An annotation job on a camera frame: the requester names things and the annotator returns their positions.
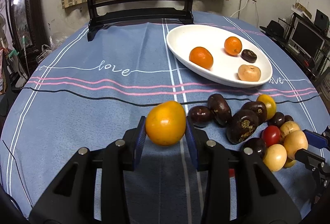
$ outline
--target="monitor screen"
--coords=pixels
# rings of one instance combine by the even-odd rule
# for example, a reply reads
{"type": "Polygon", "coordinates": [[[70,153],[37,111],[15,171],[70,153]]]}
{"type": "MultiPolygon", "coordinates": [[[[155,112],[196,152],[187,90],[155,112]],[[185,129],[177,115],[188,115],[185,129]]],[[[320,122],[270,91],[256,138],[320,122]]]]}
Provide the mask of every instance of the monitor screen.
{"type": "Polygon", "coordinates": [[[316,55],[317,49],[321,49],[324,42],[318,34],[301,22],[298,22],[291,40],[301,47],[310,57],[316,55]]]}

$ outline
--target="blue tablecloth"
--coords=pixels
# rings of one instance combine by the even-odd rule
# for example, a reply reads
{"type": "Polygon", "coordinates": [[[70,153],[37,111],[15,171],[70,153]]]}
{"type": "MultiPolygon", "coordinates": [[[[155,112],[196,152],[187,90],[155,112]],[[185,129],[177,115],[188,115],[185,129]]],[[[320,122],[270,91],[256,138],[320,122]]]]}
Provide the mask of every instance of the blue tablecloth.
{"type": "MultiPolygon", "coordinates": [[[[258,88],[238,89],[200,77],[178,62],[167,48],[167,33],[179,25],[168,20],[163,20],[163,24],[111,26],[100,30],[92,42],[87,41],[88,28],[84,26],[33,73],[25,86],[31,89],[22,90],[2,132],[1,139],[18,161],[33,204],[78,148],[106,147],[122,138],[126,130],[135,128],[140,117],[152,108],[126,102],[203,101],[213,93],[255,100],[262,93],[271,95],[279,103],[278,111],[292,115],[302,130],[322,132],[330,123],[311,82],[268,37],[240,20],[202,12],[194,12],[194,18],[195,24],[232,31],[261,48],[273,65],[272,79],[258,88]]],[[[235,113],[245,102],[229,100],[228,104],[235,113]]],[[[188,111],[192,106],[184,107],[188,111]]],[[[265,127],[266,124],[259,127],[253,137],[259,136],[265,127]]],[[[240,147],[231,145],[225,129],[214,123],[205,131],[226,148],[240,147]]],[[[329,157],[327,152],[313,147],[311,150],[329,157]]],[[[15,163],[3,143],[0,143],[0,165],[4,189],[28,216],[31,207],[15,163]]],[[[311,172],[297,163],[276,172],[275,176],[302,216],[306,215],[315,188],[311,172]]],[[[168,148],[154,145],[147,138],[139,167],[135,172],[125,172],[124,178],[131,223],[200,222],[207,174],[193,168],[185,138],[168,148]]],[[[99,174],[95,197],[95,217],[99,219],[99,174]]],[[[234,199],[231,215],[235,218],[234,199]]]]}

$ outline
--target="white plate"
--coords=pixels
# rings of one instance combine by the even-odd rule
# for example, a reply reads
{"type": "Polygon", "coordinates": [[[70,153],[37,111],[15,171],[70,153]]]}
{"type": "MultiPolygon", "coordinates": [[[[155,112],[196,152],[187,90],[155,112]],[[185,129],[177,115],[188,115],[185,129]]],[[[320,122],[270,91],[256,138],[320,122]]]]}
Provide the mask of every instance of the white plate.
{"type": "Polygon", "coordinates": [[[176,58],[187,68],[211,81],[239,88],[260,86],[270,80],[273,68],[266,55],[248,40],[230,31],[206,25],[184,25],[172,29],[166,37],[167,45],[176,58]],[[224,50],[225,40],[238,37],[242,41],[243,49],[250,49],[257,55],[253,64],[240,57],[230,56],[224,50]],[[210,70],[204,69],[189,61],[189,54],[195,47],[204,47],[213,56],[213,66],[210,70]],[[241,65],[254,65],[261,70],[258,82],[241,81],[238,78],[238,68],[241,65]]]}

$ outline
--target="orange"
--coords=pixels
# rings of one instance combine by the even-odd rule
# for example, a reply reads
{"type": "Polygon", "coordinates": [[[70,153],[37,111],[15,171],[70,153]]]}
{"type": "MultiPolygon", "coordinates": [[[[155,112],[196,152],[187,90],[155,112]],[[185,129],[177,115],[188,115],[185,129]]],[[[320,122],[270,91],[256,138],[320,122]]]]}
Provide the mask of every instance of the orange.
{"type": "Polygon", "coordinates": [[[167,101],[154,107],[146,117],[146,133],[150,140],[160,146],[171,146],[184,135],[185,112],[176,101],[167,101]]]}
{"type": "Polygon", "coordinates": [[[225,40],[225,51],[231,56],[236,56],[242,51],[242,42],[237,37],[229,37],[225,40]]]}
{"type": "Polygon", "coordinates": [[[266,109],[267,109],[267,118],[266,118],[266,121],[268,121],[271,118],[273,118],[273,116],[276,113],[276,103],[275,103],[275,100],[272,97],[263,94],[263,95],[258,96],[257,101],[261,101],[262,103],[264,103],[266,105],[266,109]]]}
{"type": "Polygon", "coordinates": [[[213,56],[204,47],[195,47],[192,49],[189,55],[189,60],[207,70],[213,65],[213,56]]]}

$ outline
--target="silver bolt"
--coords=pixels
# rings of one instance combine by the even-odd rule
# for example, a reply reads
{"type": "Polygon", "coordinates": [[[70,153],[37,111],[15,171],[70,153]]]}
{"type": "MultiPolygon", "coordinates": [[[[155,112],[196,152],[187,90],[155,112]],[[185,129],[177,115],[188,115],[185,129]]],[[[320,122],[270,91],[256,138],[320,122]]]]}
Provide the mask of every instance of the silver bolt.
{"type": "Polygon", "coordinates": [[[247,155],[251,155],[253,153],[253,150],[251,148],[244,148],[244,153],[247,155]]]}
{"type": "Polygon", "coordinates": [[[85,148],[85,147],[82,147],[78,150],[78,153],[81,154],[81,155],[84,155],[88,152],[88,149],[85,148]]]}
{"type": "Polygon", "coordinates": [[[116,146],[118,146],[118,147],[122,147],[122,146],[125,145],[125,140],[123,140],[123,139],[118,139],[118,140],[116,140],[115,144],[116,144],[116,146]]]}
{"type": "Polygon", "coordinates": [[[206,142],[206,145],[209,147],[214,147],[217,143],[214,140],[208,140],[206,142]]]}

